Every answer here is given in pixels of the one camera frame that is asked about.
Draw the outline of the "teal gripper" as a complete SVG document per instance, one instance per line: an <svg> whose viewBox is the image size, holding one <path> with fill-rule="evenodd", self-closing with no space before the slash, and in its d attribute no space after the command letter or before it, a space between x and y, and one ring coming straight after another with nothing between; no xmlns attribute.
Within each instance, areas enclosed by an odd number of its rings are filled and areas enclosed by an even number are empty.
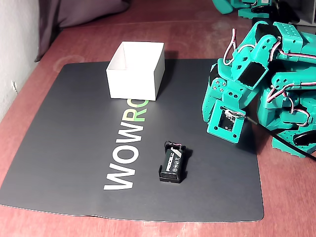
<svg viewBox="0 0 316 237"><path fill-rule="evenodd" d="M250 90L233 78L232 66L226 66L222 58L212 65L209 81L202 104L202 117L209 122L216 101L226 105L246 108L260 91L259 87Z"/></svg>

